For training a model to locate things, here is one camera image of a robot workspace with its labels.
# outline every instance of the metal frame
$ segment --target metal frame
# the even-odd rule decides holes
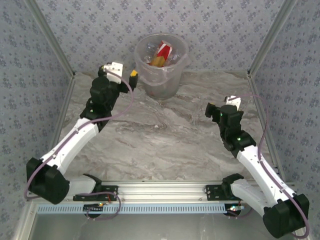
[[[298,0],[284,0],[248,71],[254,76]]]
[[[113,214],[119,208],[118,203],[108,203],[98,209],[91,209],[88,214]],[[74,204],[39,204],[37,214],[86,214],[84,205]],[[126,203],[122,204],[118,214],[226,214],[224,203]]]
[[[46,40],[50,44],[54,54],[58,58],[63,69],[65,70],[65,72],[68,74],[69,77],[72,77],[74,74],[73,74],[73,70],[71,68],[71,65],[70,65],[64,51],[62,50],[61,46],[59,45],[58,40],[56,39],[54,33],[52,32],[49,24],[47,23],[46,18],[44,16],[44,14],[42,13],[42,11],[40,10],[38,4],[36,3],[35,0],[24,0],[24,2],[26,4],[26,6],[28,7],[28,9],[30,10],[34,20],[36,21],[36,23],[40,27]]]
[[[258,188],[255,181],[249,183]],[[233,204],[238,201],[207,201],[205,186],[218,185],[220,181],[104,181],[103,185],[119,186],[119,197],[124,204],[136,204],[140,206],[155,204]],[[286,183],[292,189],[295,185],[292,182]],[[92,204],[92,202],[78,202],[79,204]],[[32,231],[32,226],[40,205],[49,204],[44,199],[34,199],[28,202],[23,209],[21,218],[16,228],[13,240],[27,240]],[[63,205],[73,206],[71,199],[65,199]],[[296,234],[303,235],[303,230],[296,231]]]
[[[66,89],[66,94],[64,96],[62,107],[61,107],[60,113],[59,113],[59,117],[57,119],[56,126],[54,128],[54,133],[53,133],[53,136],[52,136],[52,139],[50,142],[49,149],[53,149],[59,142],[59,137],[60,137],[62,126],[63,126],[64,120],[65,120],[65,117],[67,114],[71,95],[74,91],[74,87],[75,87],[75,77],[72,76],[70,79],[69,85]]]
[[[38,209],[38,204],[35,202],[27,202],[24,206],[22,213],[20,215],[19,222],[16,226],[16,230],[12,240],[28,240],[34,220],[36,217],[36,212]]]

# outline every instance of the yellow object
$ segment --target yellow object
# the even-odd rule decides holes
[[[136,70],[132,70],[130,77],[135,77],[138,74],[138,72]]]
[[[151,62],[150,62],[150,66],[155,66],[155,67],[163,67],[165,64],[165,57],[164,56],[156,56]]]

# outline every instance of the black bracket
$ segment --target black bracket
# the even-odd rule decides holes
[[[232,174],[222,179],[220,185],[206,185],[205,193],[208,201],[241,201],[240,198],[233,195],[231,191],[231,184],[238,180],[243,179],[239,173]]]
[[[87,212],[102,212],[102,210],[104,209],[103,205],[100,206],[98,203],[95,204],[85,204],[83,205],[82,210],[85,212],[85,216],[87,216]],[[89,213],[88,216],[92,219],[95,219],[97,217],[99,217],[101,215],[101,213]]]
[[[116,185],[102,185],[102,181],[90,174],[84,174],[85,176],[92,178],[95,181],[94,189],[92,193],[101,193],[101,192],[112,192],[118,195],[119,187]],[[83,195],[75,195],[73,197],[73,201],[75,202],[116,202],[117,198],[111,194],[99,194],[93,196],[83,196]]]
[[[102,185],[100,190],[97,192],[112,192],[118,195],[118,186]],[[79,201],[81,202],[116,202],[117,198],[111,194],[100,194],[100,195],[93,195],[93,196],[75,195],[73,197],[73,201],[75,202],[79,202]]]
[[[206,185],[205,186],[206,199],[208,201],[240,201],[241,199],[234,196],[226,196],[221,185]]]

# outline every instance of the clear plastic bucket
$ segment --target clear plastic bucket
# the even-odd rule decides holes
[[[166,60],[170,65],[157,67],[146,62],[150,60],[161,41],[172,45],[172,53]],[[155,33],[146,36],[135,47],[134,60],[139,80],[145,92],[155,99],[168,99],[174,96],[179,88],[182,70],[191,63],[188,56],[189,47],[186,41],[174,34]]]

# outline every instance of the trash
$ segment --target trash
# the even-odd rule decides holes
[[[159,43],[166,42],[172,47],[163,67],[152,66]],[[152,98],[165,100],[176,94],[182,70],[191,63],[187,42],[175,34],[154,33],[138,42],[134,49],[134,60],[139,81],[145,92]]]
[[[166,60],[170,56],[172,50],[173,47],[171,46],[171,44],[162,40],[159,44],[159,47],[155,51],[154,56],[149,65],[155,67],[163,67],[165,65]]]

